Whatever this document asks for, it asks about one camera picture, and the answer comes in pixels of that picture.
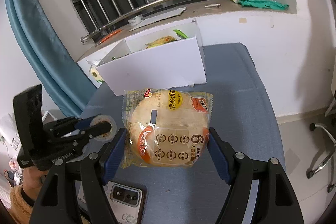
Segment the person's left hand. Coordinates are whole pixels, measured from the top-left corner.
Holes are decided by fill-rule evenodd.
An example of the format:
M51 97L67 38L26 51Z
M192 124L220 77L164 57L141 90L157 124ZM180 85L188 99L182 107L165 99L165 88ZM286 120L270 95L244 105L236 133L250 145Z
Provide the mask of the person's left hand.
M48 173L48 170L41 171L35 166L31 166L23 170L22 190L25 192L27 197L33 201L37 199L43 185L42 178L47 176Z

